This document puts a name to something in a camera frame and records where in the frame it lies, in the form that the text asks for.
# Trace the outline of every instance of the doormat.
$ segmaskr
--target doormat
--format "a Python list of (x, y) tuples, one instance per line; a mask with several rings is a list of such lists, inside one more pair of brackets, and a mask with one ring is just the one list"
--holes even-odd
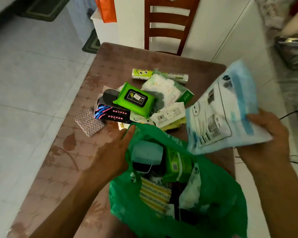
[(96, 30), (94, 29), (91, 32), (90, 37), (88, 38), (87, 42), (85, 43), (82, 50), (87, 53), (94, 53), (96, 54), (98, 52), (98, 49), (100, 48), (100, 42), (96, 34)]
[(22, 3), (19, 15), (26, 18), (54, 21), (69, 0), (33, 0)]

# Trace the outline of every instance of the table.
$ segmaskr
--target table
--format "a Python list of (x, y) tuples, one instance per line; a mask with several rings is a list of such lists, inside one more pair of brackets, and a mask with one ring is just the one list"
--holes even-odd
[[(103, 43), (12, 224), (8, 238), (28, 237), (72, 189), (82, 171), (90, 166), (98, 148), (116, 136), (119, 131), (116, 122), (108, 121), (102, 130), (88, 137), (74, 118), (86, 109), (94, 108), (99, 94), (106, 87), (116, 89), (128, 81), (140, 88), (143, 80), (131, 79), (133, 68), (159, 68), (164, 72), (188, 74), (186, 87), (194, 93), (194, 97), (187, 107), (194, 104), (226, 69), (222, 64)], [(185, 126), (170, 134), (187, 140)], [(208, 154), (207, 157), (235, 177), (232, 148)], [(109, 185), (106, 185), (96, 197), (75, 237), (135, 236), (111, 215), (108, 190)]]

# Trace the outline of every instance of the hand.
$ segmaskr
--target hand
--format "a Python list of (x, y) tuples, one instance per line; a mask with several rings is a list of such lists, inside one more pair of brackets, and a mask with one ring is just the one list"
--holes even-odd
[(126, 151), (135, 128), (135, 125), (131, 125), (128, 130), (122, 129), (111, 143), (99, 148), (90, 169), (101, 169), (110, 174), (112, 179), (125, 172), (128, 169)]
[(247, 118), (265, 128), (273, 140), (237, 147), (238, 153), (248, 169), (252, 172), (271, 170), (289, 162), (289, 132), (279, 118), (271, 112), (259, 109), (259, 114), (249, 114)]

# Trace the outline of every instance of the wooden chair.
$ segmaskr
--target wooden chair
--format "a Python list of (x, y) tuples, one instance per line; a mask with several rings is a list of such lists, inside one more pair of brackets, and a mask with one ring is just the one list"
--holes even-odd
[[(198, 8), (200, 0), (145, 0), (145, 49), (149, 50), (150, 37), (171, 37), (180, 39), (180, 45), (177, 53), (168, 53), (172, 55), (181, 56), (184, 45), (186, 43), (190, 28)], [(150, 12), (150, 6), (163, 6), (163, 7), (179, 7), (190, 10), (188, 16), (163, 13), (163, 12)], [(184, 31), (171, 29), (171, 28), (150, 28), (151, 22), (172, 23), (185, 26)]]

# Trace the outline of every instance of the blue and white package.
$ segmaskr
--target blue and white package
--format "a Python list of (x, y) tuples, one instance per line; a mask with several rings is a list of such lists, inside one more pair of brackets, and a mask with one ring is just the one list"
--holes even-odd
[(256, 85), (242, 61), (231, 64), (200, 99), (186, 109), (188, 151), (194, 155), (272, 140), (246, 114), (257, 114)]

